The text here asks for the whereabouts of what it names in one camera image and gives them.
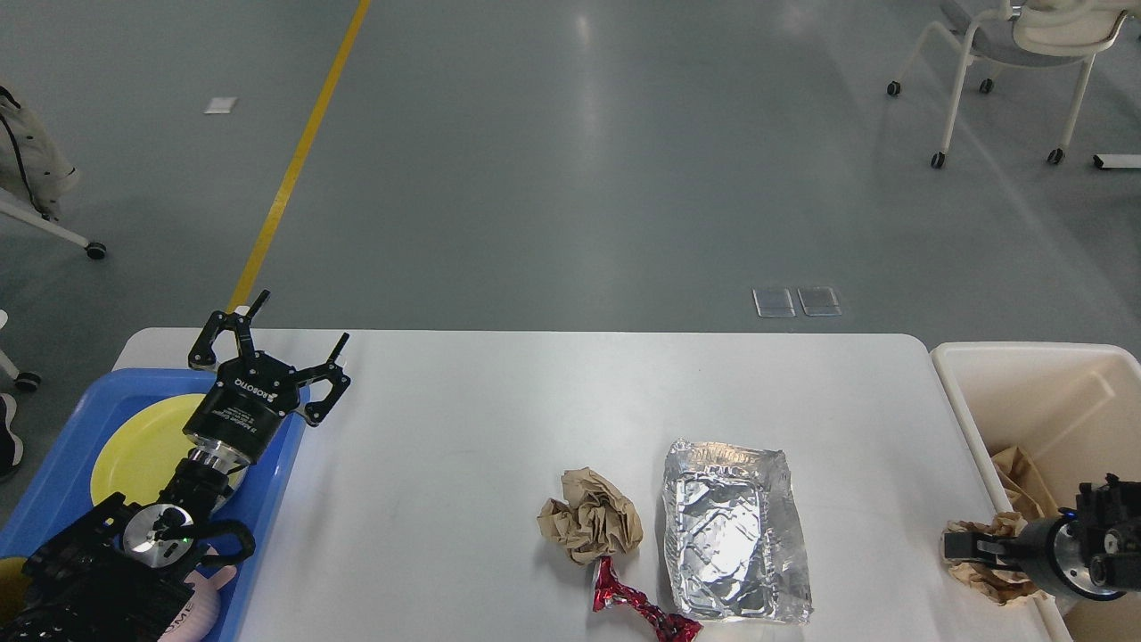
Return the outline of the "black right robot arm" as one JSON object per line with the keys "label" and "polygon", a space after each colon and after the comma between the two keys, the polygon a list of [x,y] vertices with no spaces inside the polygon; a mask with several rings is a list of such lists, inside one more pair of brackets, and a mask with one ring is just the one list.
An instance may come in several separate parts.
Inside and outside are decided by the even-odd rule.
{"label": "black right robot arm", "polygon": [[1022,572],[1052,598],[1110,602],[1140,590],[1138,483],[1104,476],[1079,485],[1076,505],[1038,519],[1015,535],[945,530],[944,560],[988,572]]}

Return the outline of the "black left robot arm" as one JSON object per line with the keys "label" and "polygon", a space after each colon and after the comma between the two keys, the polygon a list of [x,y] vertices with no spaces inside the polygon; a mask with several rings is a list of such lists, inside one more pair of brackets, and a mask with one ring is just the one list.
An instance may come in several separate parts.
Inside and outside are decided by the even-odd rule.
{"label": "black left robot arm", "polygon": [[211,314],[187,355],[191,369],[215,375],[184,423],[189,450],[151,503],[110,493],[26,558],[29,588],[5,641],[157,641],[194,598],[193,572],[254,556],[249,525],[217,517],[230,479],[261,460],[286,418],[318,426],[351,384],[338,361],[347,333],[309,368],[257,349],[251,325],[268,296]]}

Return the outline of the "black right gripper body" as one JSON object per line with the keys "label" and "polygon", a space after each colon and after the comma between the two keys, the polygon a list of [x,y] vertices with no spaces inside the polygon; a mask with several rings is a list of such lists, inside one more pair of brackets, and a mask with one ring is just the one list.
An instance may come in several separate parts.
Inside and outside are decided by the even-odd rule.
{"label": "black right gripper body", "polygon": [[1037,520],[1023,527],[1012,541],[1012,558],[1039,590],[1053,598],[1112,601],[1124,590],[1097,586],[1089,561],[1081,556],[1083,527],[1075,519]]}

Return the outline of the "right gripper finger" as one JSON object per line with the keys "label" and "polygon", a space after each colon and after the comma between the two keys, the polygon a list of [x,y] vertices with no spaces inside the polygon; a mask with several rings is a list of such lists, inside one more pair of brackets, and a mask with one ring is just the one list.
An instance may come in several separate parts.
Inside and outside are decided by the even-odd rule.
{"label": "right gripper finger", "polygon": [[994,572],[1022,572],[1015,537],[987,533],[942,533],[945,564],[981,564]]}

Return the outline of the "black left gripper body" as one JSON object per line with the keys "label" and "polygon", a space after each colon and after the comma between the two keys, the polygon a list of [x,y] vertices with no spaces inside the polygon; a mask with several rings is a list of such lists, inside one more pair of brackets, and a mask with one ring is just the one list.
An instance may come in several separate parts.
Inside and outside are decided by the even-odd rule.
{"label": "black left gripper body", "polygon": [[294,373],[293,366],[270,355],[221,363],[215,385],[192,412],[183,434],[196,444],[224,444],[241,463],[254,465],[300,403]]}

